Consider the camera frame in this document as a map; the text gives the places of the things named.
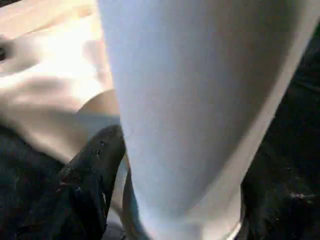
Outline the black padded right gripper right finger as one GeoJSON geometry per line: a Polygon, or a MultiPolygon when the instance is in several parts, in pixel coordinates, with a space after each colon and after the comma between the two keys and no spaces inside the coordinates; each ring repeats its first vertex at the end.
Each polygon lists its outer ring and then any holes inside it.
{"type": "Polygon", "coordinates": [[[320,131],[267,134],[242,183],[249,240],[320,238],[320,131]]]}

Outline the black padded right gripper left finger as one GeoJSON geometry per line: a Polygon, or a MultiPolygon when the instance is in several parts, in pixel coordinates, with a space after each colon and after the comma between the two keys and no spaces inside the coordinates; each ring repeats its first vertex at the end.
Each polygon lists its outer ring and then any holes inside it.
{"type": "Polygon", "coordinates": [[[99,131],[51,179],[16,240],[100,240],[107,227],[115,180],[126,151],[122,128],[99,131]]]}

